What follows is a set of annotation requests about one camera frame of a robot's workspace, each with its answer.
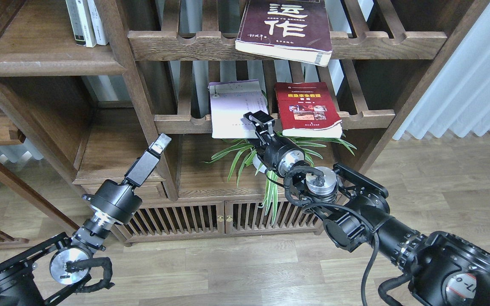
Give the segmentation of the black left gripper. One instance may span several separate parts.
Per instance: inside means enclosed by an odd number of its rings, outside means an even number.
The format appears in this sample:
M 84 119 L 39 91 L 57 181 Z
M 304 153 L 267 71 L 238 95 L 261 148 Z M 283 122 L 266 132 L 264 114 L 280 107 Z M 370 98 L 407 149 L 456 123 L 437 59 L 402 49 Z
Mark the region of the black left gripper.
M 83 194 L 83 199 L 115 219 L 117 223 L 128 224 L 142 204 L 142 199 L 134 194 L 134 189 L 144 184 L 170 142 L 171 137 L 164 133 L 160 134 L 142 156 L 134 161 L 125 174 L 123 182 L 117 184 L 107 179 L 95 194 Z

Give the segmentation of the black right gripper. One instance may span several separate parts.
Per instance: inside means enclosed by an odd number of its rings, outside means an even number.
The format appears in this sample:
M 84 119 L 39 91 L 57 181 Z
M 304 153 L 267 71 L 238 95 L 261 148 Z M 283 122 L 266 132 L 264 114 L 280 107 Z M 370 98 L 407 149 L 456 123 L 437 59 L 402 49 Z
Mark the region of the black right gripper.
M 276 135 L 275 120 L 266 112 L 248 112 L 243 118 L 255 127 L 254 146 L 259 159 L 279 177 L 286 176 L 296 165 L 306 165 L 305 152 L 290 139 Z

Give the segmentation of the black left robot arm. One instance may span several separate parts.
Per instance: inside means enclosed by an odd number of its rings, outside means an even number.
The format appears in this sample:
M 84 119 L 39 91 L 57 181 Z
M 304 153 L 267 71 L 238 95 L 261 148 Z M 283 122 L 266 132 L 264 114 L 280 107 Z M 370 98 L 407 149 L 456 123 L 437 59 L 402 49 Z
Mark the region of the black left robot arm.
M 84 194 L 94 214 L 71 237 L 63 232 L 0 263 L 0 306 L 55 306 L 71 294 L 110 289 L 114 285 L 111 260 L 95 258 L 95 252 L 105 250 L 103 242 L 114 224 L 128 224 L 139 209 L 142 199 L 134 190 L 144 184 L 170 142 L 169 136 L 160 134 L 121 183 L 107 179 L 95 194 Z M 36 261 L 49 254 L 49 272 L 63 288 L 43 298 L 33 271 Z

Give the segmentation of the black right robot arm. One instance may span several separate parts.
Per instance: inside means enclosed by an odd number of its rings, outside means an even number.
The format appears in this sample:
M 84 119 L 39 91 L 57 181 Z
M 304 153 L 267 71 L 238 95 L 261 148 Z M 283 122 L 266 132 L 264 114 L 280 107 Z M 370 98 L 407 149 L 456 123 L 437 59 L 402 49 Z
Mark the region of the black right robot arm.
M 364 280 L 379 253 L 402 271 L 379 285 L 386 304 L 398 306 L 388 291 L 407 283 L 426 306 L 490 306 L 489 252 L 455 234 L 426 236 L 408 227 L 390 215 L 382 185 L 342 163 L 311 167 L 301 148 L 274 132 L 273 118 L 263 111 L 244 119 L 255 126 L 251 143 L 267 169 L 283 179 L 291 204 L 319 217 L 336 247 L 352 252 L 363 243 L 372 246 Z

